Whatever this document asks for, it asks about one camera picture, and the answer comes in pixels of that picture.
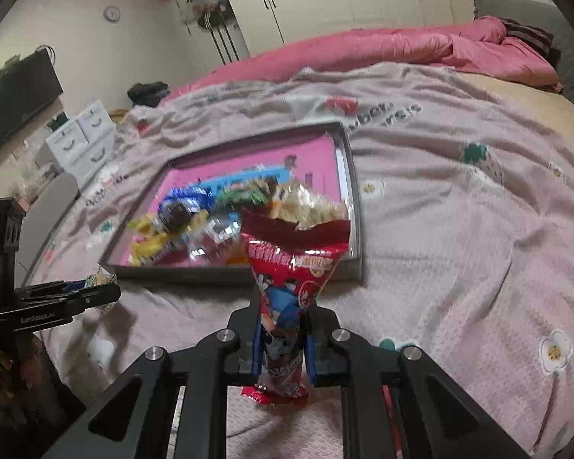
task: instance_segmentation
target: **bedsheet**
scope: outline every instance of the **bedsheet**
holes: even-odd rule
[[[226,81],[283,82],[304,67],[346,72],[378,62],[449,65],[460,72],[561,89],[559,76],[546,60],[520,39],[507,37],[498,18],[487,16],[457,26],[358,29],[306,39],[219,67],[168,98]]]
[[[361,187],[374,190],[362,195],[365,282],[329,284],[320,304],[371,343],[417,343],[526,451],[551,457],[574,434],[574,154],[449,68],[303,70],[284,84],[228,83],[136,107],[34,282],[93,271],[166,159],[332,119],[350,132]],[[144,349],[193,346],[253,294],[119,284],[119,303],[41,333],[85,403]],[[229,457],[341,457],[335,389],[314,391],[305,409],[259,407],[230,389],[227,426]]]

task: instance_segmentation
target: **red snack package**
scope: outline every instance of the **red snack package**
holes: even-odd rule
[[[304,340],[300,316],[328,282],[349,247],[351,223],[330,221],[304,230],[296,223],[245,212],[240,237],[261,293],[264,357],[255,388],[259,403],[305,405],[301,385]]]

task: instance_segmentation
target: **pink bedsheet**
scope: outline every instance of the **pink bedsheet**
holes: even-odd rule
[[[448,65],[460,72],[561,89],[546,60],[520,39],[507,37],[499,19],[483,17],[462,26],[352,30],[299,41],[219,67],[167,99],[226,81],[288,81],[304,67],[347,72],[378,62]]]

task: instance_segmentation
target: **black television screen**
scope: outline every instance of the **black television screen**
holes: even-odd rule
[[[63,92],[46,49],[4,70],[0,74],[0,147]]]

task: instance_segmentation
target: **tray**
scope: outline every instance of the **tray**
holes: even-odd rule
[[[349,209],[351,241],[348,254],[338,264],[332,280],[362,279],[360,205],[355,167],[346,132],[340,123],[287,127],[256,134],[171,159],[151,178],[104,250],[99,264],[120,279],[137,279],[189,285],[249,285],[253,275],[248,265],[192,267],[179,262],[133,267],[127,264],[134,232],[127,223],[153,212],[167,191],[176,186],[210,180],[251,168],[255,164],[275,166],[290,154],[297,156],[292,173],[315,191],[334,200],[344,200]]]

